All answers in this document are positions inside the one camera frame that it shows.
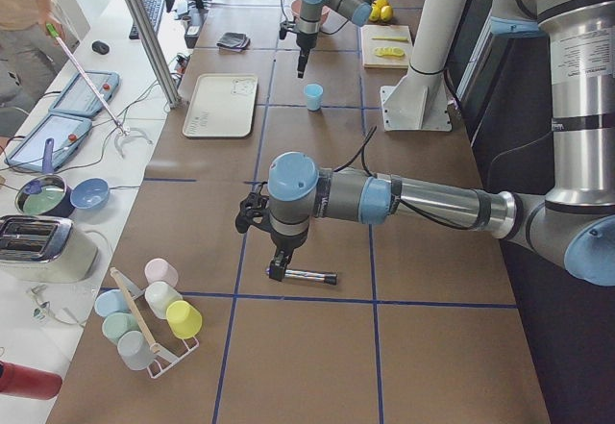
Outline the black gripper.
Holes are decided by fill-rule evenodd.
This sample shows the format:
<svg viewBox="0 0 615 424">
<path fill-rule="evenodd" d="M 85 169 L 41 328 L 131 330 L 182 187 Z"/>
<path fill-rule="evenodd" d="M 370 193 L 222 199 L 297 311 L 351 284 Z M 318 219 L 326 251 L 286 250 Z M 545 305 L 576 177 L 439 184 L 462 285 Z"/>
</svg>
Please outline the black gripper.
<svg viewBox="0 0 615 424">
<path fill-rule="evenodd" d="M 309 51 L 315 48 L 317 44 L 317 35 L 299 32 L 297 34 L 296 43 L 301 49 L 297 63 L 297 77 L 303 79 L 308 64 Z"/>
<path fill-rule="evenodd" d="M 287 266 L 292 260 L 294 251 L 306 242 L 308 232 L 303 231 L 297 235 L 287 236 L 273 231 L 270 236 L 276 250 L 273 260 L 267 268 L 267 275 L 270 279 L 281 282 L 285 277 Z"/>
</svg>

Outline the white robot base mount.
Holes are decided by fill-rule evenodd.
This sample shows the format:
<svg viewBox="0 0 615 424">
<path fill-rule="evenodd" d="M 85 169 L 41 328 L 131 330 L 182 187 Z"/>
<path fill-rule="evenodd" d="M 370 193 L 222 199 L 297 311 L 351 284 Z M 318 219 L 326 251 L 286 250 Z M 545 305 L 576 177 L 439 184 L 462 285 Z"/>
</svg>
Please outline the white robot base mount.
<svg viewBox="0 0 615 424">
<path fill-rule="evenodd" d="M 406 75 L 381 88 L 386 131 L 452 129 L 444 71 L 467 0 L 425 0 Z"/>
</svg>

